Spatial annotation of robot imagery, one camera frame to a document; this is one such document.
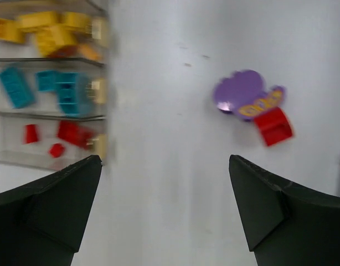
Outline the red lego brick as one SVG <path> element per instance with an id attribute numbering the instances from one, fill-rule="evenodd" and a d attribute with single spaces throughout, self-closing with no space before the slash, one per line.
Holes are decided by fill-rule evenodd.
<path id="1" fill-rule="evenodd" d="M 88 142 L 95 136 L 95 132 L 76 122 L 62 120 L 59 122 L 57 138 L 62 139 L 81 149 L 88 149 Z"/>

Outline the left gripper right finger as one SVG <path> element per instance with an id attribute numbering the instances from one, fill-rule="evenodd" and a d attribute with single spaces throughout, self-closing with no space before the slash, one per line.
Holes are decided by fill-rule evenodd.
<path id="1" fill-rule="evenodd" d="M 231 155 L 229 175 L 258 265 L 340 265 L 340 197 Z"/>

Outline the red purple lego stack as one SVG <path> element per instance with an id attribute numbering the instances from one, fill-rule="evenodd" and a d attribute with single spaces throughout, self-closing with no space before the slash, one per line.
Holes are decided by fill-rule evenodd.
<path id="1" fill-rule="evenodd" d="M 291 123 L 281 109 L 285 99 L 286 88 L 274 86 L 241 104 L 234 114 L 245 121 L 252 121 L 265 145 L 270 147 L 294 136 Z"/>

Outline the teal lego brick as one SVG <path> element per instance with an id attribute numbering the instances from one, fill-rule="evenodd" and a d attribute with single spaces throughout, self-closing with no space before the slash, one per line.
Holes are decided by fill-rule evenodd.
<path id="1" fill-rule="evenodd" d="M 35 103 L 32 89 L 21 70 L 9 66 L 0 72 L 0 84 L 6 92 L 13 108 L 21 109 Z"/>

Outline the teal lego block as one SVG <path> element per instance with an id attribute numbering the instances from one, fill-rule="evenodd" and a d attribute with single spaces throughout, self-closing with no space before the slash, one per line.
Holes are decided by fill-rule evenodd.
<path id="1" fill-rule="evenodd" d="M 35 74 L 40 92 L 54 92 L 61 111 L 68 117 L 91 114 L 94 104 L 87 95 L 90 79 L 80 72 L 39 71 Z"/>

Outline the purple flower lego piece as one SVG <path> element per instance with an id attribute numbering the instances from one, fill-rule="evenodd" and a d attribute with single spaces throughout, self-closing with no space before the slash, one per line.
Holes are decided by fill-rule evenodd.
<path id="1" fill-rule="evenodd" d="M 254 70 L 235 71 L 214 87 L 213 102 L 223 112 L 234 112 L 264 91 L 264 79 Z"/>

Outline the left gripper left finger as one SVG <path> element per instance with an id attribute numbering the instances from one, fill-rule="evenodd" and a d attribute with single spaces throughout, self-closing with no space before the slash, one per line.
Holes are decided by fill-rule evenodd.
<path id="1" fill-rule="evenodd" d="M 0 193 L 0 265 L 71 265 L 101 176 L 91 155 Z"/>

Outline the yellow lego stack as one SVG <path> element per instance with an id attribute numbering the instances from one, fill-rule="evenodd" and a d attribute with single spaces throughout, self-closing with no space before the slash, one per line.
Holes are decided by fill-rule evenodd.
<path id="1" fill-rule="evenodd" d="M 93 45 L 107 46 L 107 20 L 85 13 L 35 12 L 17 17 L 18 28 L 32 33 L 43 58 L 67 58 L 80 54 L 99 62 L 102 55 Z"/>

